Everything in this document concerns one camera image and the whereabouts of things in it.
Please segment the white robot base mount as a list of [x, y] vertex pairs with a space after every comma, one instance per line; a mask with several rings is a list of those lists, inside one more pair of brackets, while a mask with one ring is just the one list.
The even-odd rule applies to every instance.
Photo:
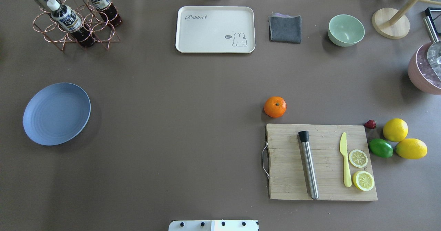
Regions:
[[169, 231], [258, 231], [258, 220], [175, 220]]

